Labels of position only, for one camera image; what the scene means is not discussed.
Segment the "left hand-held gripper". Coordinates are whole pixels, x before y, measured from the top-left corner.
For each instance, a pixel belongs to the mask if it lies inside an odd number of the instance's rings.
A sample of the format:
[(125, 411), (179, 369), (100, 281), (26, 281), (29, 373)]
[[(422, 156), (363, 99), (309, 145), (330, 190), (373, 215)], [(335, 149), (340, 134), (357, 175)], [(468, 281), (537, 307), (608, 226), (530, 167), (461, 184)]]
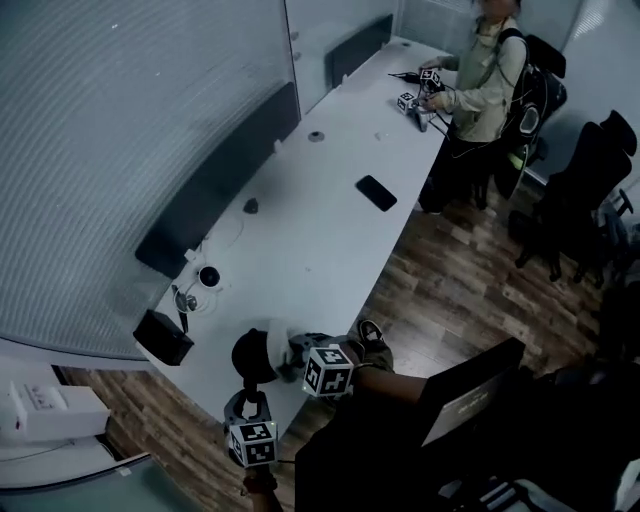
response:
[(242, 389), (224, 407), (224, 432), (232, 460), (243, 468), (269, 465), (278, 458), (278, 426), (266, 395)]

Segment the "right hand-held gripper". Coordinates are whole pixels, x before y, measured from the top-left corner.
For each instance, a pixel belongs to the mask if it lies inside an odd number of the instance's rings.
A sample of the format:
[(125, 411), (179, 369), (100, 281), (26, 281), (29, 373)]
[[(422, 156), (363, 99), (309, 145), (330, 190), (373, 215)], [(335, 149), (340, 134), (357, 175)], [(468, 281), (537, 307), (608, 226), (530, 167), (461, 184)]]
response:
[(342, 345), (347, 336), (299, 334), (289, 340), (292, 356), (285, 368), (301, 380), (302, 390), (313, 397), (337, 397), (347, 392), (355, 364)]

